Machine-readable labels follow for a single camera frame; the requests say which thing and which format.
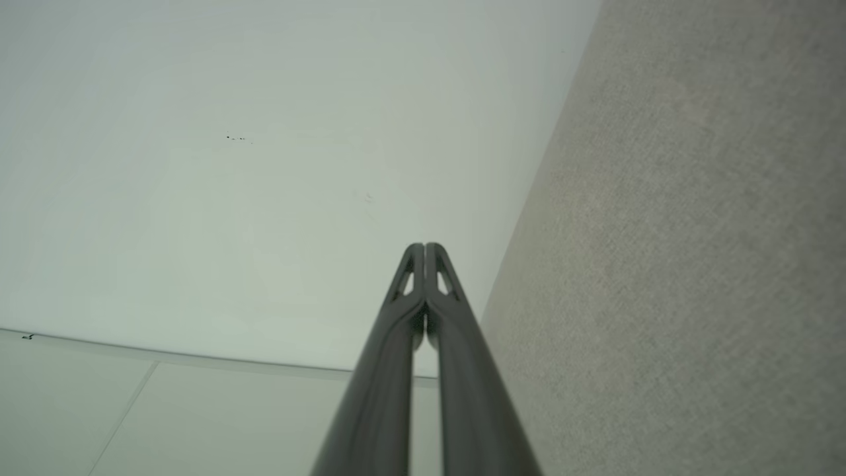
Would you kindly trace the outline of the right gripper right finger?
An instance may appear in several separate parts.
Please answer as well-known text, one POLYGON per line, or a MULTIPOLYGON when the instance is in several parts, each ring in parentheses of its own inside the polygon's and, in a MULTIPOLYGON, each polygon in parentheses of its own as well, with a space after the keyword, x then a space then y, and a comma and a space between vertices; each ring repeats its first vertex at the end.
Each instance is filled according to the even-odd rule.
POLYGON ((446 249, 426 245, 427 337, 438 352, 446 475, 539 475, 504 380, 446 249))

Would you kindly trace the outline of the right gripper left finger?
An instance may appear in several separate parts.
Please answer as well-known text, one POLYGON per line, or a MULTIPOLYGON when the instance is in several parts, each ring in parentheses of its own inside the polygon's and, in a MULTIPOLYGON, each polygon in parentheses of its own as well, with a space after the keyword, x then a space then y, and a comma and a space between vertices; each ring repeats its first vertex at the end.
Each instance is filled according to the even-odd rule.
POLYGON ((413 355, 420 344, 425 247, 408 246, 321 446, 312 475, 406 475, 413 355))

